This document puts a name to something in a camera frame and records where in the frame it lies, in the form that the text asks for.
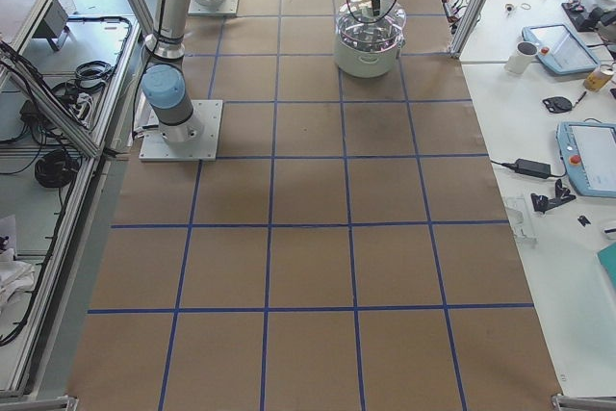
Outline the glass pot lid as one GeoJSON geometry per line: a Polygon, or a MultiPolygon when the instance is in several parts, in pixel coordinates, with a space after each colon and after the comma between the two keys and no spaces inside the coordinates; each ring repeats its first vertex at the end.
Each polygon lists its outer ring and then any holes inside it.
{"type": "Polygon", "coordinates": [[[381,0],[379,15],[371,0],[349,0],[338,10],[336,34],[344,45],[360,52],[385,52],[404,42],[406,11],[392,0],[381,0]]]}

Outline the mint green cooking pot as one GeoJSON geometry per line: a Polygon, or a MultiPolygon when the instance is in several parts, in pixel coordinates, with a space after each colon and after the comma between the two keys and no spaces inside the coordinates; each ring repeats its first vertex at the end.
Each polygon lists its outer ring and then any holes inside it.
{"type": "Polygon", "coordinates": [[[399,46],[385,52],[360,52],[344,45],[335,28],[334,61],[338,68],[348,75],[359,78],[378,77],[394,67],[404,44],[405,38],[399,46]]]}

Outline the white mug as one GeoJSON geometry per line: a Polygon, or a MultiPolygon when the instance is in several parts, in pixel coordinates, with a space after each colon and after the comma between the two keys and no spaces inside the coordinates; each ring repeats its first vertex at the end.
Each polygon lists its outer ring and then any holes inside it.
{"type": "Polygon", "coordinates": [[[523,74],[532,63],[538,53],[538,44],[531,41],[520,41],[507,62],[504,69],[512,74],[523,74]]]}

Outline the blue teach pendant far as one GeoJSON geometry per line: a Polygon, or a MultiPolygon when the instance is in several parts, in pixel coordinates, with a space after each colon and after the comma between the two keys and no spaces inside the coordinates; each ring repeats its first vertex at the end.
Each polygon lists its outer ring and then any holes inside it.
{"type": "Polygon", "coordinates": [[[566,24],[526,26],[522,37],[538,46],[539,62],[553,74],[590,72],[601,64],[577,32],[566,24]]]}

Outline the blue teach pendant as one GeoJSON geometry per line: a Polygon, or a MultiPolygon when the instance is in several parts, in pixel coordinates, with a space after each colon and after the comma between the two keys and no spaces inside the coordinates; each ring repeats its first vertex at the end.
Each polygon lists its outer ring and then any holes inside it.
{"type": "Polygon", "coordinates": [[[526,26],[522,37],[538,46],[539,62],[553,74],[590,72],[601,64],[577,32],[566,24],[526,26]]]}
{"type": "Polygon", "coordinates": [[[570,183],[581,195],[615,197],[615,125],[560,122],[555,132],[570,183]]]}

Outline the black power adapter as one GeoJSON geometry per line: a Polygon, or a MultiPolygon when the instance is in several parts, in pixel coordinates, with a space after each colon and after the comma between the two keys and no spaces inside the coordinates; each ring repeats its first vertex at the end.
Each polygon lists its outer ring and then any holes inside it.
{"type": "Polygon", "coordinates": [[[514,171],[518,174],[540,179],[548,179],[552,176],[552,168],[549,164],[519,158],[514,163],[514,171]]]}

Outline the blue teach pendant near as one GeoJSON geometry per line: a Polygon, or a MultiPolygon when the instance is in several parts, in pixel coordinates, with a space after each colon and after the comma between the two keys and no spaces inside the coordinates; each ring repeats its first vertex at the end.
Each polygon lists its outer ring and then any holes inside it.
{"type": "Polygon", "coordinates": [[[555,132],[570,183],[581,195],[615,197],[615,125],[560,122],[555,132]]]}

